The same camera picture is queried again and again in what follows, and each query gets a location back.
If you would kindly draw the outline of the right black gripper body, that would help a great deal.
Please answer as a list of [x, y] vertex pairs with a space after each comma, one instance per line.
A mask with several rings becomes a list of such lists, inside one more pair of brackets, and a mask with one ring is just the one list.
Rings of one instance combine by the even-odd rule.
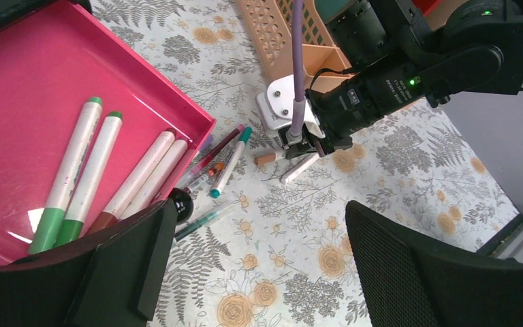
[[316, 141], [326, 156], [348, 149], [351, 135], [424, 96], [412, 63], [374, 65], [322, 93], [309, 87], [306, 97], [325, 137]]

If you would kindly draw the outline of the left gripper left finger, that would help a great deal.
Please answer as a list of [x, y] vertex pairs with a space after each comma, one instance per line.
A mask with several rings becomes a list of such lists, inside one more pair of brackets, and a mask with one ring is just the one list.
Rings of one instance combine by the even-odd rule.
[[172, 248], [172, 200], [0, 266], [0, 326], [145, 326]]

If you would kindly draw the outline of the red folder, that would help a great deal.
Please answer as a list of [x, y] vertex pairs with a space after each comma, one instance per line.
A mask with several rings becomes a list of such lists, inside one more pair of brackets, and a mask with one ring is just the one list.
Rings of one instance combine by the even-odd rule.
[[433, 10], [435, 10], [441, 0], [412, 0], [415, 7], [421, 10], [424, 16], [428, 16]]

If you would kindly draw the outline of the teal capped white marker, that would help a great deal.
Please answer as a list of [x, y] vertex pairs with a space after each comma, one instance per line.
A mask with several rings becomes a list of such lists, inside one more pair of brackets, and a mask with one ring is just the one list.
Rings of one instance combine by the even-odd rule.
[[238, 138], [238, 141], [232, 151], [232, 155], [229, 157], [223, 171], [218, 175], [216, 181], [212, 185], [209, 196], [212, 198], [218, 198], [223, 193], [224, 187], [227, 185], [227, 182], [234, 171], [236, 164], [242, 156], [242, 153], [249, 141], [249, 138], [252, 133], [251, 127], [245, 127], [243, 132]]

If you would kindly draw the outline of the red capped white marker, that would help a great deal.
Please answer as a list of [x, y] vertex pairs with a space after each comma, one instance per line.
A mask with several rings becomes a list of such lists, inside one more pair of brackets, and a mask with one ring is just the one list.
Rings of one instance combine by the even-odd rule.
[[157, 167], [167, 150], [175, 141], [175, 133], [165, 130], [151, 144], [128, 177], [112, 196], [105, 208], [98, 214], [85, 235], [93, 234], [116, 223], [139, 192], [151, 172]]

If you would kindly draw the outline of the teal folder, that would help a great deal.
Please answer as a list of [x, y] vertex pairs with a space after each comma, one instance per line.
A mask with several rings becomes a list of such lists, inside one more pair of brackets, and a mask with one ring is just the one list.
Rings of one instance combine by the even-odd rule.
[[355, 2], [356, 0], [315, 0], [315, 9], [320, 19], [327, 23], [354, 5]]

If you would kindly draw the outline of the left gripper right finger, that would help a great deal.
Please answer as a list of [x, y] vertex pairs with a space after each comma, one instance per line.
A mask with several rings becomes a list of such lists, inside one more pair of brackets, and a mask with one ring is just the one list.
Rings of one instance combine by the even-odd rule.
[[345, 222], [373, 326], [523, 326], [523, 263], [448, 245], [355, 200]]

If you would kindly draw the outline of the black pink drawer box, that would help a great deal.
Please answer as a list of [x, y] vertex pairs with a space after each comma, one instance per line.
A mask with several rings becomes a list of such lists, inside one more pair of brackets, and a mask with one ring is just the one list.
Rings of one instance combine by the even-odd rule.
[[123, 125], [86, 219], [91, 224], [155, 138], [173, 129], [187, 152], [215, 120], [83, 7], [56, 1], [0, 31], [0, 264], [29, 243], [83, 104], [102, 99]]

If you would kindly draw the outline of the green capped white marker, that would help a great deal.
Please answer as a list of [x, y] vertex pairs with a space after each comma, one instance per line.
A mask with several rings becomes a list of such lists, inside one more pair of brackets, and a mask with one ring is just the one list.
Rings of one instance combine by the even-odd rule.
[[72, 198], [80, 169], [102, 113], [102, 104], [101, 98], [94, 96], [90, 97], [82, 107], [29, 246], [28, 253], [31, 255], [51, 249], [56, 242], [65, 211]]

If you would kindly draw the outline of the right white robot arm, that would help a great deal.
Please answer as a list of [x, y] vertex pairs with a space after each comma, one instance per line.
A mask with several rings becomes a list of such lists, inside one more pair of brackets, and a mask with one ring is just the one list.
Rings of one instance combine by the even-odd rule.
[[325, 133], [311, 139], [321, 156], [421, 98], [437, 107], [465, 91], [523, 91], [523, 1], [466, 1], [437, 30], [412, 1], [315, 6], [350, 64], [339, 86], [306, 92]]

